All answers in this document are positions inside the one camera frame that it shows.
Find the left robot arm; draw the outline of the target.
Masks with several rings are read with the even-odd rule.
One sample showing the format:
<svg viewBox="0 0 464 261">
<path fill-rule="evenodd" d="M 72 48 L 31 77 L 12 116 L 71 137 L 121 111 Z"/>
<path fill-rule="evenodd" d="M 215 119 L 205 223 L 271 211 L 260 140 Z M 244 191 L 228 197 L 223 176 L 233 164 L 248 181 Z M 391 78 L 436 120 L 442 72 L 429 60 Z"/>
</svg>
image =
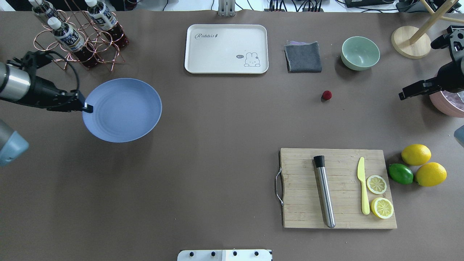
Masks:
<svg viewBox="0 0 464 261">
<path fill-rule="evenodd" d="M 47 79 L 35 75 L 35 66 L 27 73 L 12 65 L 1 63 L 1 102 L 12 103 L 17 107 L 30 106 L 49 111 L 83 111 L 93 113 L 94 107 L 76 88 L 65 91 Z M 1 107 L 1 166 L 6 166 L 20 157 L 29 148 L 28 141 L 21 136 L 15 126 L 4 120 L 27 117 L 24 110 L 13 111 L 10 106 Z"/>
</svg>

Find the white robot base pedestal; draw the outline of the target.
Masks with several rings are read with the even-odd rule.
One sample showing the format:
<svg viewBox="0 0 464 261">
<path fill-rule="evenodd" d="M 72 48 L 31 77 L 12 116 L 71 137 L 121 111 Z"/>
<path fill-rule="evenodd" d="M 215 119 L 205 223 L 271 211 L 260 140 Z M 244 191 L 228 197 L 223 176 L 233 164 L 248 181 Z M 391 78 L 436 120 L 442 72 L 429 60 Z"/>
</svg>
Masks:
<svg viewBox="0 0 464 261">
<path fill-rule="evenodd" d="M 272 261 L 272 250 L 268 249 L 207 249 L 182 250 L 178 261 Z"/>
</svg>

